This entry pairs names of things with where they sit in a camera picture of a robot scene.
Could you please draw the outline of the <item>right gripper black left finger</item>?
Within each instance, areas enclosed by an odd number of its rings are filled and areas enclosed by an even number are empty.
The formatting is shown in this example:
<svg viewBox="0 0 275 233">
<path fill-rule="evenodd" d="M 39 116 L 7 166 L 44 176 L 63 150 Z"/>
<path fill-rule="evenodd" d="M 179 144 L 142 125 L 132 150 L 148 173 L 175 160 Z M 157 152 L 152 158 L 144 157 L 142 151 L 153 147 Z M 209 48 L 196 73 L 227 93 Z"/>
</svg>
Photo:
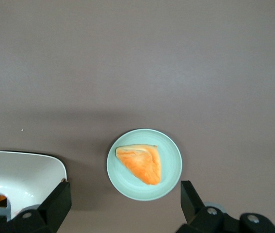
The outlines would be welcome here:
<svg viewBox="0 0 275 233">
<path fill-rule="evenodd" d="M 0 233 L 56 233 L 72 206 L 69 182 L 61 182 L 38 206 L 11 220 L 0 217 Z"/>
</svg>

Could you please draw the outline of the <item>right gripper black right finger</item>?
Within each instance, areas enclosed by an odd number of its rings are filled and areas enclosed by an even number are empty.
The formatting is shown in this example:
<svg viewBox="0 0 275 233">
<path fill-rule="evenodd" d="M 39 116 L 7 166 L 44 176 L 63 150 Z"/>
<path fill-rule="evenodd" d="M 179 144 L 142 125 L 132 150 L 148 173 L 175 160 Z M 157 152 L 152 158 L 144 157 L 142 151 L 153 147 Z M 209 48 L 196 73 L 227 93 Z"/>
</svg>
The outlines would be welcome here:
<svg viewBox="0 0 275 233">
<path fill-rule="evenodd" d="M 244 213 L 235 219 L 215 206 L 205 205 L 190 181 L 182 181 L 180 189 L 186 223 L 178 233 L 275 233 L 275 225 L 263 215 Z"/>
</svg>

